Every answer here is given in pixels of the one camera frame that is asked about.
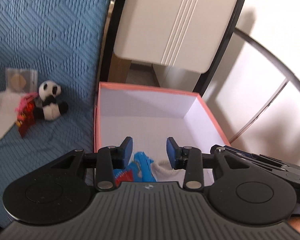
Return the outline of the blue red plastic bag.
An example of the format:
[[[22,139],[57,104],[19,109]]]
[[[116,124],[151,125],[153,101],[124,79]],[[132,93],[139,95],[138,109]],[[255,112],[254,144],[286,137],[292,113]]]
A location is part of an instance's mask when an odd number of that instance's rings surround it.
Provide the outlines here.
[[[156,182],[152,174],[151,164],[154,161],[144,152],[134,154],[134,159],[123,169],[114,169],[115,184],[117,187],[124,182]]]

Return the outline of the pink cardboard box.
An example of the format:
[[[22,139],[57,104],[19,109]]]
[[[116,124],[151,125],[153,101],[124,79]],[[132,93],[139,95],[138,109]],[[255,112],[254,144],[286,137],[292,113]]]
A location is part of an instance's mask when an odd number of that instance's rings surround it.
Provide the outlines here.
[[[167,88],[102,82],[95,106],[94,148],[119,146],[133,139],[133,153],[153,160],[157,181],[183,184],[185,170],[173,170],[166,140],[209,153],[213,145],[229,145],[225,133],[197,93]]]

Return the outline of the blue textured sofa cover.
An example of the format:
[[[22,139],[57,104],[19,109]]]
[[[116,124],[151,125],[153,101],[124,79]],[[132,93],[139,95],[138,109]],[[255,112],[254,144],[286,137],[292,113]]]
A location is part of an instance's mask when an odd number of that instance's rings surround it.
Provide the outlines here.
[[[0,226],[10,223],[3,192],[14,180],[71,150],[93,150],[98,61],[110,0],[0,0],[0,90],[8,68],[55,81],[68,112],[0,139]]]

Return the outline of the panda plush toy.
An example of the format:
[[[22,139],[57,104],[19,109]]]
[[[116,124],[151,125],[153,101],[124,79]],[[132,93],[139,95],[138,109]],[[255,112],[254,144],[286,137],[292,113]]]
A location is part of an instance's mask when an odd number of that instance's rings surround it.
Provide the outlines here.
[[[38,95],[42,104],[33,110],[36,120],[53,121],[68,112],[69,106],[65,101],[57,102],[61,91],[61,86],[51,80],[44,81],[39,86]]]

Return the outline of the pink yellow plush toy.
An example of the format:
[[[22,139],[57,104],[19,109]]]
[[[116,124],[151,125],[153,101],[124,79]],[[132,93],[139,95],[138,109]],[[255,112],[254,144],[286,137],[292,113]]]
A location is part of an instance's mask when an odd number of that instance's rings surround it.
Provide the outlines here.
[[[15,112],[22,112],[29,103],[33,102],[38,97],[38,95],[39,94],[37,92],[25,94],[21,98],[19,106],[15,109]]]

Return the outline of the white paper towel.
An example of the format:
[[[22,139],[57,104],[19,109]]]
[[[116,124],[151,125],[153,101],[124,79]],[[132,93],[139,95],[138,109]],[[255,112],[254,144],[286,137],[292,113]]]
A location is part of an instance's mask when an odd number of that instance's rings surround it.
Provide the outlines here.
[[[19,106],[24,93],[0,92],[0,139],[11,129],[17,119],[15,109]]]

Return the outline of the clear bag with beige puff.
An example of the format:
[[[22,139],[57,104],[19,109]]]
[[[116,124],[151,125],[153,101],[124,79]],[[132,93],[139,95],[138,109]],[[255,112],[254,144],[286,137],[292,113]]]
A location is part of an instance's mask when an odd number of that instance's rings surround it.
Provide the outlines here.
[[[34,69],[6,69],[6,89],[13,93],[34,93],[38,89],[38,72]]]

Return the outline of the beige plastic cabinet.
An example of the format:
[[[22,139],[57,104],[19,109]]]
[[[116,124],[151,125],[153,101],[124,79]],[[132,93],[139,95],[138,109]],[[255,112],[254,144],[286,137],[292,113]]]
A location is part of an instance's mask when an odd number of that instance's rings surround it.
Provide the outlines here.
[[[114,53],[122,59],[206,72],[237,0],[125,0]]]

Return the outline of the red foil packet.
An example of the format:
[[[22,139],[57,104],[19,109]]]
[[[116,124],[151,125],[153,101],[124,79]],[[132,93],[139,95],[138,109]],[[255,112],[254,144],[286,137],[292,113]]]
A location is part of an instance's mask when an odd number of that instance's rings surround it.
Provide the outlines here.
[[[36,122],[33,115],[35,107],[36,104],[33,101],[29,103],[22,112],[17,113],[15,124],[18,127],[18,132],[22,138],[25,136],[27,130]]]

